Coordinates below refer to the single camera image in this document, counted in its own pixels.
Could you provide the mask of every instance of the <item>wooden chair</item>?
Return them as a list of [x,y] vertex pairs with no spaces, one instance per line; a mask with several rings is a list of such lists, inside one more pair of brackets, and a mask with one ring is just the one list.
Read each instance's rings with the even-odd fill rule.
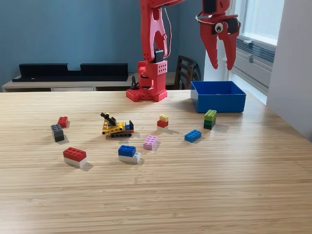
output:
[[191,81],[200,80],[201,73],[198,64],[190,58],[179,56],[175,74],[174,89],[179,90],[180,83],[182,83],[182,90],[191,89]]

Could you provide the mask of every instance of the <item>blue storage bin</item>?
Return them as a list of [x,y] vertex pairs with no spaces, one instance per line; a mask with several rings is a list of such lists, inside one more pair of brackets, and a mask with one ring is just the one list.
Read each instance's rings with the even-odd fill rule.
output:
[[243,112],[246,94],[232,81],[193,81],[191,98],[199,113]]

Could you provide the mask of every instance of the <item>red robotic arm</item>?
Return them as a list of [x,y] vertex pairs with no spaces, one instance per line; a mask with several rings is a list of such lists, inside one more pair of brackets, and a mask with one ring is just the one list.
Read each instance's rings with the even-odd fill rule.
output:
[[[160,101],[167,96],[167,61],[165,59],[170,55],[171,29],[168,50],[161,8],[182,1],[184,0],[140,0],[144,62],[138,63],[139,90],[127,91],[127,97],[131,100]],[[236,59],[236,38],[240,29],[237,15],[226,16],[225,14],[230,7],[231,0],[202,0],[202,2],[202,11],[196,16],[196,20],[200,23],[200,35],[211,63],[215,69],[218,68],[217,38],[219,37],[224,41],[227,66],[231,70]]]

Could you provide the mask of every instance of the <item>yellow lego vehicle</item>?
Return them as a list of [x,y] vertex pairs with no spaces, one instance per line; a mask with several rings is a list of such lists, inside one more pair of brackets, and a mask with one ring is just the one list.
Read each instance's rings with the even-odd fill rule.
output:
[[109,113],[101,113],[101,116],[105,119],[102,134],[110,135],[112,138],[117,137],[131,137],[134,133],[134,125],[129,121],[129,124],[125,122],[117,122],[114,117],[109,117]]

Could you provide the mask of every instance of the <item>white lego brick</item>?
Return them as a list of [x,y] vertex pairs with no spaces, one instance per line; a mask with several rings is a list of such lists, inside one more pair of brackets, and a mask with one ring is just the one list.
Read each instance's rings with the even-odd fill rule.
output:
[[119,161],[124,162],[132,162],[132,163],[138,163],[141,159],[141,153],[136,152],[136,154],[133,157],[126,157],[126,156],[118,156]]
[[162,127],[157,127],[157,130],[160,131],[160,132],[166,132],[168,131],[169,127],[165,127],[165,128],[162,128]]
[[80,161],[80,162],[77,162],[77,161],[74,161],[74,160],[71,160],[69,158],[64,158],[64,162],[66,162],[67,164],[69,165],[72,165],[72,166],[75,166],[75,167],[82,167],[84,164],[87,163],[87,158],[85,158],[84,160]]

